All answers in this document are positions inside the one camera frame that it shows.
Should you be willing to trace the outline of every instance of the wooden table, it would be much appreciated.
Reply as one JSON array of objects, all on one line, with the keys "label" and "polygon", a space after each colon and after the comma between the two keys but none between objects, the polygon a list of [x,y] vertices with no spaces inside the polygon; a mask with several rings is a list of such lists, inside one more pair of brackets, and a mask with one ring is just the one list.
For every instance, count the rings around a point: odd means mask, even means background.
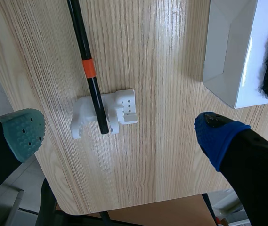
[{"label": "wooden table", "polygon": [[40,109],[36,153],[63,211],[87,214],[229,188],[196,142],[215,111],[268,140],[268,105],[233,110],[202,85],[209,0],[81,0],[102,93],[134,89],[138,123],[69,130],[89,95],[66,0],[0,0],[0,81],[15,110]]}]

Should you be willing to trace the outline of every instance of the white box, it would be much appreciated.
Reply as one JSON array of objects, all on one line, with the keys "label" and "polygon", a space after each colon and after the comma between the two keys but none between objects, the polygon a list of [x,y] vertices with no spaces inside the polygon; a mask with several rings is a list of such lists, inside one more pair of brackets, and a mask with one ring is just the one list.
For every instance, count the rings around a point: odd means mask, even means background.
[{"label": "white box", "polygon": [[267,104],[267,44],[268,0],[211,0],[204,86],[235,109]]}]

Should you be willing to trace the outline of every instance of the white 3d printed part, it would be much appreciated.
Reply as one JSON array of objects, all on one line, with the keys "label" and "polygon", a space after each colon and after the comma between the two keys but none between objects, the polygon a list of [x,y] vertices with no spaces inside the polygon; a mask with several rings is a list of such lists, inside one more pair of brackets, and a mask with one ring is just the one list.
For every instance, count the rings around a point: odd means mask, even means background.
[{"label": "white 3d printed part", "polygon": [[[138,122],[133,89],[102,94],[101,98],[112,134],[119,133],[119,123],[127,125]],[[91,96],[81,97],[73,106],[70,126],[73,138],[81,138],[83,127],[91,121],[97,121],[92,98]]]}]

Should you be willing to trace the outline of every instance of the white clamp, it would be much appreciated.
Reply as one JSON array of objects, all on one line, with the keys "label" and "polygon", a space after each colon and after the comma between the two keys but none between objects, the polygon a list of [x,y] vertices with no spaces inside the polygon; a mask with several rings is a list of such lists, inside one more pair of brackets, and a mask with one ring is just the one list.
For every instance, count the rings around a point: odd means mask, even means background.
[{"label": "white clamp", "polygon": [[[112,134],[119,133],[118,123],[127,125],[138,122],[135,91],[133,89],[102,94],[101,98]],[[81,97],[73,106],[73,117],[70,126],[73,138],[81,138],[83,126],[88,125],[91,121],[97,121],[92,98],[91,96]]]}]

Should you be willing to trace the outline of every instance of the wood grain surface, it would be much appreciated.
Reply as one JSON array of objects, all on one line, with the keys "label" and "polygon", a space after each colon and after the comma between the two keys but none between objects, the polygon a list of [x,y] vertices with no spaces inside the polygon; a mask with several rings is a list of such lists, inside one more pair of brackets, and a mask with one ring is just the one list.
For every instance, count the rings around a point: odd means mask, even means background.
[{"label": "wood grain surface", "polygon": [[[216,226],[201,194],[108,212],[112,220],[145,226]],[[99,213],[89,216],[100,217]]]},{"label": "wood grain surface", "polygon": [[102,93],[134,89],[138,123],[69,130],[89,95],[66,0],[0,0],[0,81],[15,110],[40,109],[36,157],[63,209],[87,214],[229,188],[196,142],[215,111],[268,140],[268,105],[233,110],[202,85],[209,0],[81,0]]}]

